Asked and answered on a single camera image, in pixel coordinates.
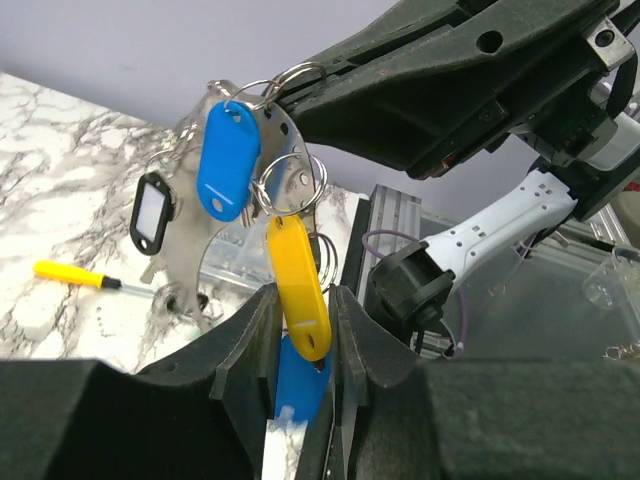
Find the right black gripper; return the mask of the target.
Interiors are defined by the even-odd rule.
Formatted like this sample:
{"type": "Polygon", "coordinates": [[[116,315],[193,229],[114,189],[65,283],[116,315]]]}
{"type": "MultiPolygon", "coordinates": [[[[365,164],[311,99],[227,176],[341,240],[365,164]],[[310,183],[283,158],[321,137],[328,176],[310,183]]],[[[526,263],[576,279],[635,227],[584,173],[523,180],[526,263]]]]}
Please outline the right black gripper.
{"type": "Polygon", "coordinates": [[[400,1],[278,103],[304,138],[424,179],[511,135],[594,163],[622,131],[635,1],[400,1]]]}

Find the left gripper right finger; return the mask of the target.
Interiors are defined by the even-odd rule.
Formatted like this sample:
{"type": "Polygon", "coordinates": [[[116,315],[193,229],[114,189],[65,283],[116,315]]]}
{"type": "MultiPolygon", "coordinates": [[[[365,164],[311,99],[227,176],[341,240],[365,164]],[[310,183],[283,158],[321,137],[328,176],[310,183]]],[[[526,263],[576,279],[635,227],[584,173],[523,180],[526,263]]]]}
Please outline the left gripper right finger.
{"type": "Polygon", "coordinates": [[[635,479],[631,361],[428,360],[331,290],[344,479],[635,479]]]}

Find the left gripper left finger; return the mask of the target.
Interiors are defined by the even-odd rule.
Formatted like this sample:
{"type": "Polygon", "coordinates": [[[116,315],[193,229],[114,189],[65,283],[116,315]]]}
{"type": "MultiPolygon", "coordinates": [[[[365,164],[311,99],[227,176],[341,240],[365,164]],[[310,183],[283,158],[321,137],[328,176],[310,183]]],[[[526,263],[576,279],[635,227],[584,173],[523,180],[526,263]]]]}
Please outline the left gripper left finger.
{"type": "Polygon", "coordinates": [[[267,285],[131,375],[97,360],[1,365],[5,479],[257,479],[281,336],[267,285]]]}

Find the blue tag key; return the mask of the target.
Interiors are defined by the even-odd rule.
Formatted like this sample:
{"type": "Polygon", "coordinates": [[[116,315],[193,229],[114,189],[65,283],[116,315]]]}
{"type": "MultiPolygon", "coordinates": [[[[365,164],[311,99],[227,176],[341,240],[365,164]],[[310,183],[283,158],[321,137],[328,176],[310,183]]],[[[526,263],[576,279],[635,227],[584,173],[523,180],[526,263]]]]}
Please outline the blue tag key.
{"type": "Polygon", "coordinates": [[[215,104],[206,119],[196,180],[199,200],[211,217],[232,222],[241,214],[260,153],[260,131],[251,110],[241,102],[215,104]]]}

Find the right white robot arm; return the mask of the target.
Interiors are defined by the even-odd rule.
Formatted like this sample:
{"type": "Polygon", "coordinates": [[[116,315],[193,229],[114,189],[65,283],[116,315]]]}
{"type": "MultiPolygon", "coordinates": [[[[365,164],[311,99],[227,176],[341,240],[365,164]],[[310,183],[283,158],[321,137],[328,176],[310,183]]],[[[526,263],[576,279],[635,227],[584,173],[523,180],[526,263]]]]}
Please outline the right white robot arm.
{"type": "Polygon", "coordinates": [[[269,93],[306,140],[414,179],[510,136],[538,155],[511,192],[378,263],[374,320],[408,342],[496,254],[591,217],[636,178],[638,23],[635,1],[400,1],[276,77],[269,93]]]}

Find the yellow key tag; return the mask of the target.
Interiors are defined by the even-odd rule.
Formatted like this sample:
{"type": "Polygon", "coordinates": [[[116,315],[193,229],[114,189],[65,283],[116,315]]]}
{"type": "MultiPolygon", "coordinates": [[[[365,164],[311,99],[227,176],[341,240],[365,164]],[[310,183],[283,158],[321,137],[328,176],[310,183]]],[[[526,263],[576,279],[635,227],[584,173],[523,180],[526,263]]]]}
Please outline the yellow key tag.
{"type": "Polygon", "coordinates": [[[332,329],[302,220],[271,218],[266,244],[293,346],[303,359],[319,361],[330,350],[332,329]]]}

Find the clear plastic screw box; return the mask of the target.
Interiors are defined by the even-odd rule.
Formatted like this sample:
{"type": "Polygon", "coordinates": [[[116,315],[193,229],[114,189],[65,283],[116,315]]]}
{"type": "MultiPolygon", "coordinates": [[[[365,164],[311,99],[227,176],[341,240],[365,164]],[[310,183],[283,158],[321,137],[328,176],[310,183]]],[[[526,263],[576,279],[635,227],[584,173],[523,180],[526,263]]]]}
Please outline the clear plastic screw box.
{"type": "Polygon", "coordinates": [[[200,266],[202,279],[218,279],[257,290],[273,281],[266,253],[266,224],[228,224],[209,244],[200,266]]]}

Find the clear acrylic panel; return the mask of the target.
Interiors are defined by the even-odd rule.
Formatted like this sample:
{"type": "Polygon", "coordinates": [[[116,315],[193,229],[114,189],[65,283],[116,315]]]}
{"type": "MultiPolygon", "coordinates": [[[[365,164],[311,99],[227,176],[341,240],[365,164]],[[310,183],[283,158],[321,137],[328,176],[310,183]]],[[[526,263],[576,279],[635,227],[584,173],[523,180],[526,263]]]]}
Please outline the clear acrylic panel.
{"type": "Polygon", "coordinates": [[[639,347],[639,318],[607,268],[610,243],[562,229],[522,258],[509,248],[471,274],[446,303],[443,323],[467,359],[597,360],[639,347]]]}

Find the black key tag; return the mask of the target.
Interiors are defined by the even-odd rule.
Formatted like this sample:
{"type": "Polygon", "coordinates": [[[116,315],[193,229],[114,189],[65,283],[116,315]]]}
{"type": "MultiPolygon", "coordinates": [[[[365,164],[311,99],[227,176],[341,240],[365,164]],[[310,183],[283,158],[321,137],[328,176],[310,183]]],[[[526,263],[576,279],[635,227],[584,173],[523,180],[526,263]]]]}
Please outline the black key tag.
{"type": "Polygon", "coordinates": [[[157,171],[143,174],[138,181],[130,219],[129,235],[145,256],[160,252],[166,227],[173,219],[172,191],[157,171]]]}

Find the yellow handled screwdriver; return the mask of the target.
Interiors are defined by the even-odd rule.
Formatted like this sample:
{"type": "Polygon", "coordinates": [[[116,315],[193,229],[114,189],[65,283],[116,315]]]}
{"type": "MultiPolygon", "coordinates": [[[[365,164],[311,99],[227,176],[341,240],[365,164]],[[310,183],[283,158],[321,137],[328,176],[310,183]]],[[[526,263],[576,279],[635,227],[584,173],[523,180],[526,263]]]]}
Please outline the yellow handled screwdriver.
{"type": "Polygon", "coordinates": [[[104,273],[97,273],[82,267],[61,264],[49,260],[39,260],[35,262],[33,272],[36,276],[66,284],[88,286],[101,290],[121,291],[146,297],[152,297],[155,294],[150,288],[128,284],[121,279],[104,273]]]}

